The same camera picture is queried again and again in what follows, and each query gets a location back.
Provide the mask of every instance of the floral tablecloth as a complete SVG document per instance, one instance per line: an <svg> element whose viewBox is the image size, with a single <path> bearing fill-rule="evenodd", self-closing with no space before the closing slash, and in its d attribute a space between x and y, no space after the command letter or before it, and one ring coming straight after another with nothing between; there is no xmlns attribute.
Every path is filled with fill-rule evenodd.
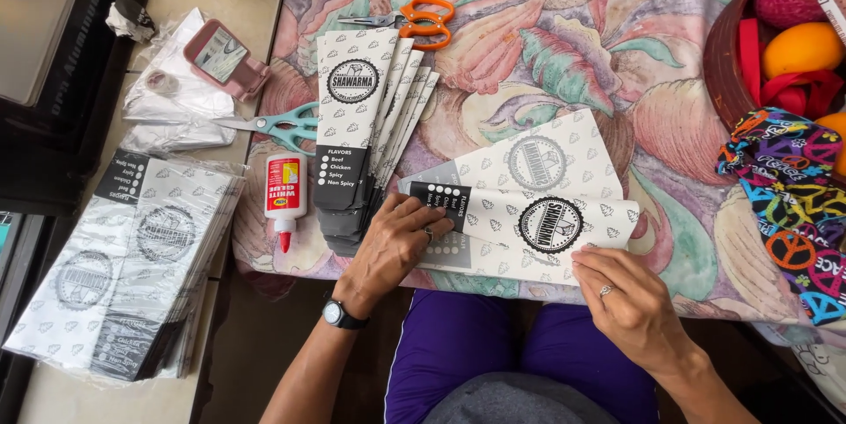
<svg viewBox="0 0 846 424"><path fill-rule="evenodd" d="M345 29L339 18L408 1L283 0L260 114L316 100L315 38ZM424 62L441 73L437 105L420 119L394 180L589 108L623 190L643 211L629 248L667 283L680 314L766 323L759 329L772 341L846 347L838 324L809 327L767 256L746 195L714 173L728 135L705 91L702 51L729 0L449 1L457 8L453 41ZM281 252L262 200L264 161L283 150L255 135L234 221L238 268L270 297L286 292L290 276L334 279L349 263L328 250L314 211ZM573 287L437 271L416 270L404 284L584 303Z"/></svg>

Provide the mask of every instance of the hand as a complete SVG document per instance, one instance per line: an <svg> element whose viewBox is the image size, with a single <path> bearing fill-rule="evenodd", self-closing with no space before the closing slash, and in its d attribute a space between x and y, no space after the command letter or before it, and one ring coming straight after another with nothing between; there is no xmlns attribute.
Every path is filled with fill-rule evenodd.
<svg viewBox="0 0 846 424"><path fill-rule="evenodd" d="M573 253L573 272L597 328L659 382L684 377L708 361L684 332L667 285L636 256L583 247ZM615 289L600 298L605 285Z"/></svg>
<svg viewBox="0 0 846 424"><path fill-rule="evenodd" d="M428 226L437 240L453 228L442 207L425 207L419 199L392 193L375 213L358 253L338 279L333 299L354 318L364 319L385 294L419 264L429 244Z"/></svg>

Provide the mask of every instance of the orange scissors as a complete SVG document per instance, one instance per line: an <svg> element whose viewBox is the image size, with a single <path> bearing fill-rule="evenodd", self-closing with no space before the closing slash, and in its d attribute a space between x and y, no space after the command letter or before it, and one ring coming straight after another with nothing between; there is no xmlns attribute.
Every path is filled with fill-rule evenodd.
<svg viewBox="0 0 846 424"><path fill-rule="evenodd" d="M437 12L417 11L415 6L423 4L433 4L439 7L447 8L445 14L438 14ZM399 10L386 14L384 16L366 16L364 18L347 18L338 19L339 22L347 24L361 24L371 28L392 27L399 28L399 37L411 37L413 35L432 36L442 33L447 36L447 39L434 44L415 44L415 49L419 51L435 51L441 49L449 44L453 35L447 29L446 22L452 20L455 16L455 6L446 0L411 0L407 5L399 8ZM418 24L418 21L428 21L431 24Z"/></svg>

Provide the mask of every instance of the orange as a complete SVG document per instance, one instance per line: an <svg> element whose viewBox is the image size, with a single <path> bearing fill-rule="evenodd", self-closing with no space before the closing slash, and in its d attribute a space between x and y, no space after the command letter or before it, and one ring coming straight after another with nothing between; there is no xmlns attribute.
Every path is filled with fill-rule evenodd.
<svg viewBox="0 0 846 424"><path fill-rule="evenodd" d="M816 124L828 127L836 131L841 138L846 138L846 113L825 115L818 119ZM846 175L846 155L843 154L842 149L838 153L837 159L834 160L834 171Z"/></svg>
<svg viewBox="0 0 846 424"><path fill-rule="evenodd" d="M761 66L767 78L784 73L833 70L846 50L828 22L806 22L783 31L764 50Z"/></svg>

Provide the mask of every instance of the silver ring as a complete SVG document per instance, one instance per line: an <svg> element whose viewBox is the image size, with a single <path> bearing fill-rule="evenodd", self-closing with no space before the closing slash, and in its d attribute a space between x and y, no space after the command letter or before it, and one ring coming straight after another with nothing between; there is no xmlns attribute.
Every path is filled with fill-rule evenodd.
<svg viewBox="0 0 846 424"><path fill-rule="evenodd" d="M599 290L599 298L608 295L613 289L617 289L614 285L603 285L602 288Z"/></svg>

